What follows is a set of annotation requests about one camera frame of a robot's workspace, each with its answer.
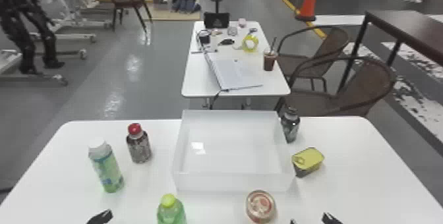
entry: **laptop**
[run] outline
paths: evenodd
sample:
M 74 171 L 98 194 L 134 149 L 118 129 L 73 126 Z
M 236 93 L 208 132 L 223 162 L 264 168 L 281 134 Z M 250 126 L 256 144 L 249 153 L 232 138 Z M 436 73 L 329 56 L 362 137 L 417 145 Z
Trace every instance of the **laptop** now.
M 216 75 L 222 91 L 240 90 L 263 86 L 262 79 L 251 70 L 248 63 L 231 59 L 220 58 L 203 53 L 206 62 Z

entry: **red cap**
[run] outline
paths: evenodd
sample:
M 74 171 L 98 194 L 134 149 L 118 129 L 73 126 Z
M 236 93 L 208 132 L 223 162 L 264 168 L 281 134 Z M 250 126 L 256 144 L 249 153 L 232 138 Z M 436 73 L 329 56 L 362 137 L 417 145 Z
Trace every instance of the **red cap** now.
M 131 123 L 128 126 L 128 131 L 129 134 L 136 135 L 142 132 L 142 127 L 140 126 L 140 123 Z

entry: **yellow tape measure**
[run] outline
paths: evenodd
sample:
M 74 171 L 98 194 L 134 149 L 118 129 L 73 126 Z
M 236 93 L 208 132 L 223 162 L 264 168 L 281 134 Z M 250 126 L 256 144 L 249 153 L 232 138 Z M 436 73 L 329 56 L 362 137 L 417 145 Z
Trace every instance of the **yellow tape measure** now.
M 255 52 L 258 46 L 258 38 L 252 34 L 248 34 L 241 42 L 241 48 L 245 52 Z

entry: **black mannequin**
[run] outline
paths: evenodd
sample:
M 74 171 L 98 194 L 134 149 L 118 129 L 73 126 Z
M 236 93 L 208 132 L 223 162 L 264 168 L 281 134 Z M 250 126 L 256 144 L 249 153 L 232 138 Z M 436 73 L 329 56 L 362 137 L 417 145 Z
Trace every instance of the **black mannequin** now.
M 43 62 L 47 69 L 58 69 L 65 63 L 57 60 L 55 50 L 55 35 L 47 27 L 51 20 L 40 7 L 38 0 L 0 0 L 0 25 L 8 38 L 20 48 L 23 58 L 20 71 L 23 74 L 38 74 L 34 66 L 35 45 L 23 21 L 22 13 L 37 29 L 45 47 Z

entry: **orange traffic cone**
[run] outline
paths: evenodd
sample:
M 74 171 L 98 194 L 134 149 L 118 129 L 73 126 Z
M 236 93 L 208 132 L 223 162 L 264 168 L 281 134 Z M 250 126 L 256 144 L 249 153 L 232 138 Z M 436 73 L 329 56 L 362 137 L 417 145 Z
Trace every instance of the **orange traffic cone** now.
M 295 18 L 301 21 L 315 21 L 315 0 L 304 0 L 300 9 L 300 14 Z

